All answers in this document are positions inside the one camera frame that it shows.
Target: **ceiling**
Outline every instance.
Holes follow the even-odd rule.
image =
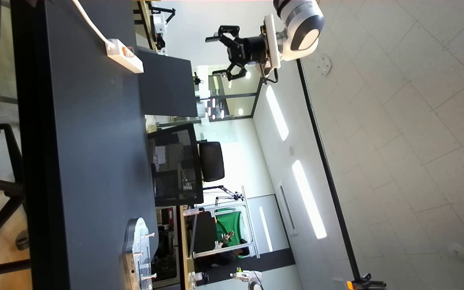
[[[303,73],[361,272],[392,290],[464,290],[464,2],[321,6],[326,29]],[[302,222],[290,237],[300,277],[305,288],[339,288],[352,274],[295,63],[284,64],[274,92],[289,139],[274,129],[265,93],[255,122],[277,195],[284,185]],[[311,179],[324,240],[310,234],[295,160]]]

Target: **power strip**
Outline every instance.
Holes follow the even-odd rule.
[[[132,71],[134,74],[142,74],[145,69],[142,60],[134,55],[120,39],[108,39],[107,56],[120,63],[123,68]]]

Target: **cable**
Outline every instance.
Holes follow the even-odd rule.
[[[92,27],[92,31],[107,44],[107,45],[113,45],[103,34],[102,31],[92,23],[92,19],[89,18],[87,11],[84,10],[83,3],[79,0],[73,0],[74,6],[78,8],[78,11],[83,15],[83,18],[86,19],[86,23],[89,24],[89,27]]]

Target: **green object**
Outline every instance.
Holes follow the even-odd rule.
[[[234,247],[234,245],[240,245],[240,238],[242,238],[242,230],[240,230],[240,218],[242,213],[240,211],[234,211],[234,213],[226,213],[226,214],[219,214],[216,219],[216,240],[223,242],[226,238],[226,235],[231,235],[228,238],[228,242],[224,242],[224,247]]]

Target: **black desk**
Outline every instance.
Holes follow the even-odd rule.
[[[129,2],[83,3],[107,37],[136,44]],[[123,288],[129,219],[157,230],[137,77],[70,0],[13,2],[12,18],[34,288]]]

